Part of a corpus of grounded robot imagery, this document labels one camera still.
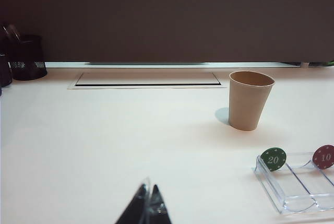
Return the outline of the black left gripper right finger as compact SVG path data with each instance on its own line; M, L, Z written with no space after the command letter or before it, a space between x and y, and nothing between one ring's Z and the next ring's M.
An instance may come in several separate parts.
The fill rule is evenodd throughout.
M168 210L157 185L154 185L150 200L150 223L171 224Z

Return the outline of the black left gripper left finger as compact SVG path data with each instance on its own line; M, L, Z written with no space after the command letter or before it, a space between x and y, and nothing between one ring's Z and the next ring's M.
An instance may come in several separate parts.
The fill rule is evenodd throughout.
M146 223L147 207L150 196L150 179L146 177L143 179L115 223Z

